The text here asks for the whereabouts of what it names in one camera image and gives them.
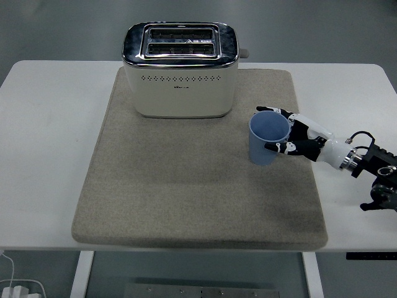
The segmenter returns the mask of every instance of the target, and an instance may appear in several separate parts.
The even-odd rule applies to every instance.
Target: toaster vent holes
[[[141,76],[142,81],[155,81],[155,82],[208,82],[220,81],[221,76]]]

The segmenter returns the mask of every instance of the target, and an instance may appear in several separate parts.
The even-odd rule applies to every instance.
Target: white cable
[[[10,279],[3,279],[2,281],[0,281],[0,283],[2,283],[2,282],[6,282],[6,281],[10,281]],[[43,298],[47,298],[47,295],[46,295],[46,293],[45,293],[45,290],[44,290],[44,286],[43,286],[43,284],[42,284],[40,281],[36,281],[36,280],[34,280],[34,279],[13,279],[13,281],[28,281],[28,282],[36,282],[37,284],[39,284],[39,285],[40,285],[40,287],[42,287],[42,291],[43,291]]]
[[[10,281],[9,296],[10,296],[10,298],[12,298],[12,297],[11,297],[11,284],[12,284],[12,280],[13,280],[13,278],[14,278],[14,261],[12,260],[12,258],[9,258],[9,257],[6,256],[4,253],[2,253],[1,255],[2,255],[3,257],[5,257],[5,258],[9,259],[9,260],[11,261],[11,263],[12,263],[12,275],[11,275],[11,279],[9,279],[9,281]]]

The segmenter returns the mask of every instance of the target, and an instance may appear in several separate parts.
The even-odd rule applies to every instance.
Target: metal plate
[[[124,298],[280,298],[280,294],[269,289],[130,283]]]

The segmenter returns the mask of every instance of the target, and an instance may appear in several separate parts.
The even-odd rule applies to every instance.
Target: white table
[[[118,61],[21,61],[11,69],[0,88],[0,248],[137,250],[86,245],[71,236],[121,66]],[[397,154],[397,94],[379,66],[241,63],[240,68],[291,72],[302,114],[337,137],[368,130],[377,145]],[[355,179],[325,163],[313,163],[313,172],[329,235],[320,251],[397,249],[397,213],[359,207],[372,201],[374,176],[363,172]]]

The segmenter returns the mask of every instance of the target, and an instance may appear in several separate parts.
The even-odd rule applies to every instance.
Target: power strip
[[[270,289],[245,289],[233,287],[178,286],[172,284],[128,283],[124,297],[134,298],[280,298],[280,293]]]
[[[347,260],[365,260],[365,261],[396,261],[397,252],[379,252],[379,253],[346,253]]]
[[[29,294],[29,289],[22,286],[5,287],[1,298],[42,298],[41,294]]]

